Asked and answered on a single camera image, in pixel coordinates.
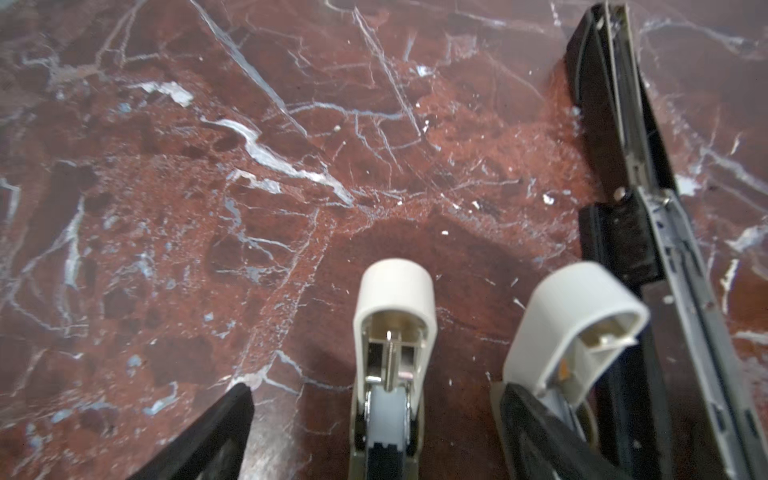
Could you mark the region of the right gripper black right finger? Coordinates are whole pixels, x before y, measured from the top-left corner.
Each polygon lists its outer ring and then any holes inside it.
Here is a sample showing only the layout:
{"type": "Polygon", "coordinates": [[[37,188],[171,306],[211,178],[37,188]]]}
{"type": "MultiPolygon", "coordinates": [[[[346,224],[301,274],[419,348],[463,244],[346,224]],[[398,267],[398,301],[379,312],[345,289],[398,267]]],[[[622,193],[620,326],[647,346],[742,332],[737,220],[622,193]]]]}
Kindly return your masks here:
{"type": "Polygon", "coordinates": [[[515,383],[497,384],[497,431],[511,479],[627,479],[587,443],[561,392],[537,397],[515,383]]]}

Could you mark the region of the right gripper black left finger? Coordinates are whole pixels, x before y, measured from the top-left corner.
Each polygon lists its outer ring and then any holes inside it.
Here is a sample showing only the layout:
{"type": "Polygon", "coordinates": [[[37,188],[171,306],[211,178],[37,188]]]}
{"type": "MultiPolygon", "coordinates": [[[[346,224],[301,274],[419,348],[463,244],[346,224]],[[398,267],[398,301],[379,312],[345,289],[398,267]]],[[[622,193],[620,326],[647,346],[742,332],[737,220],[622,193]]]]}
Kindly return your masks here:
{"type": "Polygon", "coordinates": [[[237,479],[254,415],[251,389],[237,383],[133,479],[237,479]]]}

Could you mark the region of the white mini stapler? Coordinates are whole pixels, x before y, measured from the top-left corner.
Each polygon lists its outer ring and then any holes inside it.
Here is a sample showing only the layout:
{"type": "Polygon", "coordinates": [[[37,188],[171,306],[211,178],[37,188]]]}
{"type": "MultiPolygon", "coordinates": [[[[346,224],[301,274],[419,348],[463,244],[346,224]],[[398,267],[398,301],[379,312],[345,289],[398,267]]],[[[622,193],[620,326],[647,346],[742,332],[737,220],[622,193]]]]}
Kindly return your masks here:
{"type": "Polygon", "coordinates": [[[437,334],[425,268],[390,258],[365,270],[353,318],[349,478],[418,478],[424,382],[437,334]]]}
{"type": "Polygon", "coordinates": [[[534,289],[492,387],[494,419],[502,444],[511,446],[501,418],[506,386],[522,386],[534,403],[554,414],[593,448],[600,444],[587,399],[596,382],[650,319],[648,307],[605,267],[581,261],[563,267],[534,289]]]}

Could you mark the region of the black stapler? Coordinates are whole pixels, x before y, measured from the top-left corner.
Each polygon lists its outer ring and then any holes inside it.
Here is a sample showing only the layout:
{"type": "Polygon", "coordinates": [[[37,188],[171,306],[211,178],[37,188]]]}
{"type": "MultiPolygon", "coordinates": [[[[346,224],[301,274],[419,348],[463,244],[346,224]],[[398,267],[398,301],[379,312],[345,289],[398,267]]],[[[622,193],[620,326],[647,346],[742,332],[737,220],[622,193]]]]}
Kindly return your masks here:
{"type": "Polygon", "coordinates": [[[767,439],[647,98],[628,9],[588,7],[565,54],[605,198],[579,213],[583,257],[650,311],[598,380],[602,454],[636,479],[763,479],[767,439]]]}

